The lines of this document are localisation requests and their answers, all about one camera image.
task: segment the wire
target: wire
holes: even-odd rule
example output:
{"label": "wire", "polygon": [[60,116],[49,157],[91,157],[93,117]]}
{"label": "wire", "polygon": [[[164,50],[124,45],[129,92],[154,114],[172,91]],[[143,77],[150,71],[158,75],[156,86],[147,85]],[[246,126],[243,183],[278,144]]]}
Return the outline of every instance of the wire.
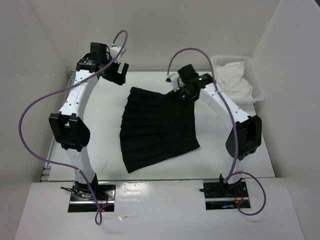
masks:
{"label": "wire", "polygon": [[264,187],[259,182],[259,180],[255,176],[253,176],[252,174],[250,174],[248,172],[240,172],[240,171],[234,172],[235,167],[236,167],[236,163],[237,163],[237,159],[238,159],[238,155],[239,155],[239,141],[238,141],[236,123],[235,123],[234,116],[232,115],[231,109],[228,106],[228,103],[226,102],[224,96],[222,96],[222,94],[219,92],[218,85],[217,85],[217,82],[216,82],[216,79],[215,79],[214,66],[213,66],[209,56],[204,51],[202,51],[201,49],[198,49],[198,48],[195,48],[195,47],[187,47],[187,48],[181,49],[180,51],[176,52],[173,55],[173,57],[171,58],[166,74],[167,74],[167,76],[169,76],[170,68],[171,68],[172,62],[174,61],[175,57],[178,54],[180,54],[180,53],[182,53],[184,51],[190,51],[190,50],[201,53],[207,59],[207,61],[209,62],[214,88],[218,92],[218,95],[220,96],[221,100],[223,101],[223,103],[224,103],[224,105],[225,105],[225,107],[226,107],[226,109],[227,109],[227,111],[229,113],[229,116],[230,116],[230,119],[231,119],[231,123],[232,123],[232,129],[233,129],[233,133],[234,133],[234,145],[235,145],[235,147],[234,147],[234,157],[233,157],[233,162],[232,162],[232,166],[231,166],[230,172],[229,172],[228,176],[225,177],[225,179],[223,180],[223,183],[226,184],[232,176],[237,175],[237,174],[240,174],[240,175],[241,174],[246,174],[246,175],[251,176],[259,184],[259,186],[261,187],[261,190],[263,192],[263,197],[264,197],[263,205],[262,205],[261,209],[259,209],[257,212],[245,213],[245,212],[241,211],[240,208],[239,208],[240,204],[245,202],[245,201],[242,201],[242,202],[240,202],[238,204],[238,210],[239,210],[240,213],[242,213],[244,215],[247,215],[247,216],[257,215],[265,208],[266,200],[267,200],[266,192],[265,192]]}
{"label": "wire", "polygon": [[22,142],[23,146],[27,149],[27,151],[28,151],[31,155],[33,155],[33,156],[36,157],[37,159],[39,159],[39,160],[41,160],[41,161],[44,161],[44,162],[46,162],[46,163],[57,164],[57,165],[61,165],[61,166],[65,166],[65,167],[69,167],[69,168],[75,169],[75,170],[77,170],[77,171],[82,175],[83,179],[85,180],[85,182],[86,182],[86,184],[87,184],[87,186],[88,186],[88,188],[89,188],[89,190],[90,190],[90,192],[91,192],[91,194],[92,194],[93,200],[94,200],[95,205],[96,205],[97,210],[98,210],[98,212],[96,213],[95,218],[94,218],[94,221],[95,221],[95,223],[96,223],[97,225],[101,225],[101,223],[102,223],[102,210],[103,210],[105,207],[103,207],[103,208],[100,207],[100,205],[99,205],[99,203],[98,203],[98,200],[97,200],[97,198],[96,198],[95,192],[94,192],[94,190],[92,189],[92,187],[91,187],[91,185],[90,185],[90,182],[89,182],[89,180],[87,179],[86,175],[85,175],[79,168],[77,168],[76,166],[72,166],[72,165],[70,165],[70,164],[61,163],[61,162],[57,162],[57,161],[50,161],[50,160],[48,160],[48,159],[45,159],[45,158],[37,155],[35,152],[33,152],[33,151],[30,149],[30,147],[27,145],[27,143],[26,143],[26,141],[25,141],[25,139],[24,139],[24,136],[23,136],[23,134],[22,134],[22,122],[23,122],[23,120],[24,120],[24,117],[25,117],[26,113],[27,113],[27,112],[29,111],[29,109],[30,109],[33,105],[35,105],[36,103],[38,103],[38,102],[40,102],[41,100],[46,99],[46,98],[48,98],[48,97],[50,97],[50,96],[52,96],[52,95],[55,95],[55,94],[58,94],[58,93],[62,93],[62,92],[64,92],[64,91],[67,91],[67,90],[76,88],[77,86],[79,86],[79,85],[81,85],[82,83],[90,80],[91,78],[97,76],[98,74],[104,72],[107,68],[109,68],[109,67],[112,65],[112,63],[117,59],[117,57],[119,57],[119,55],[122,53],[122,50],[125,48],[125,45],[126,45],[126,43],[127,43],[128,32],[127,32],[126,30],[121,30],[121,31],[115,36],[115,38],[114,38],[114,40],[113,40],[113,43],[117,40],[118,36],[119,36],[120,34],[122,34],[122,33],[125,34],[125,37],[124,37],[123,44],[122,44],[122,46],[121,46],[121,48],[120,48],[120,51],[116,54],[116,56],[115,56],[106,66],[104,66],[103,68],[101,68],[99,71],[93,73],[92,75],[86,77],[85,79],[83,79],[82,81],[80,81],[80,82],[77,83],[77,84],[74,84],[74,85],[72,85],[72,86],[69,86],[69,87],[67,87],[67,88],[65,88],[65,89],[61,89],[61,90],[57,90],[57,91],[48,93],[48,94],[46,94],[46,95],[44,95],[44,96],[36,99],[36,100],[33,101],[32,103],[30,103],[30,104],[26,107],[26,109],[23,111],[23,113],[22,113],[22,115],[21,115],[21,117],[20,117],[20,120],[19,120],[19,124],[18,124],[18,131],[19,131],[19,137],[20,137],[20,139],[21,139],[21,142]]}

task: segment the folded black cloth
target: folded black cloth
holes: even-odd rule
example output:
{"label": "folded black cloth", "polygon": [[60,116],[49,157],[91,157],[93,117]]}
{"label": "folded black cloth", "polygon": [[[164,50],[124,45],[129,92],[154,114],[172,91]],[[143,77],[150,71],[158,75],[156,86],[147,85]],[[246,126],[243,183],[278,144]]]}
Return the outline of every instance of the folded black cloth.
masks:
{"label": "folded black cloth", "polygon": [[194,104],[178,113],[164,94],[132,87],[122,116],[120,145],[128,173],[199,148]]}

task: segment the white laundry basket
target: white laundry basket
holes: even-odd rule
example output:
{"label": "white laundry basket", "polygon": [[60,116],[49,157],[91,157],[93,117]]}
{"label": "white laundry basket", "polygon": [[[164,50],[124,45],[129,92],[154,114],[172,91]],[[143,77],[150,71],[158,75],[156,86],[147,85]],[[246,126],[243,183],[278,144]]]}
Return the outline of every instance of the white laundry basket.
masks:
{"label": "white laundry basket", "polygon": [[252,99],[233,99],[237,103],[253,104],[266,98],[265,91],[262,88],[258,69],[254,60],[249,56],[240,55],[220,55],[211,57],[213,66],[224,66],[234,62],[245,62],[243,78],[252,86]]}

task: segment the white table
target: white table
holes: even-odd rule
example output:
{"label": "white table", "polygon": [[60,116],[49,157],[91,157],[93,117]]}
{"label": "white table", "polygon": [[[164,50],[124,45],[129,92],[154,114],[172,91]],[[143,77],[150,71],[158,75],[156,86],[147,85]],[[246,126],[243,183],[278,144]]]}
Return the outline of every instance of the white table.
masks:
{"label": "white table", "polygon": [[[195,103],[196,137],[200,148],[173,159],[139,169],[128,174],[120,150],[120,125],[131,87],[167,93],[172,87],[165,82],[165,72],[128,72],[126,83],[118,86],[100,79],[88,101],[84,123],[91,131],[88,154],[99,180],[190,180],[218,178],[222,170],[231,166],[225,142],[230,133],[222,119],[205,103]],[[243,110],[255,115],[254,106]],[[54,143],[50,160],[68,163],[70,160]],[[252,157],[245,161],[245,170],[256,177],[275,177],[265,141]],[[74,170],[53,165],[49,181],[73,181]]]}
{"label": "white table", "polygon": [[[206,210],[201,180],[117,182],[114,212],[67,213],[71,182],[33,183],[15,240],[304,240],[285,181],[261,178],[267,194],[256,216],[237,209]],[[246,180],[252,209],[263,201],[260,187]]]}

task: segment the white towel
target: white towel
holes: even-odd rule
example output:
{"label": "white towel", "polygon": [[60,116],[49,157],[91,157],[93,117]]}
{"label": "white towel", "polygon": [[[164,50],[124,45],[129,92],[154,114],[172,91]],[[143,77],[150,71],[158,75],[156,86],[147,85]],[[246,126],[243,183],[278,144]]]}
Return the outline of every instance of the white towel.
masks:
{"label": "white towel", "polygon": [[252,86],[243,78],[245,62],[214,66],[214,76],[220,88],[231,99],[252,99]]}

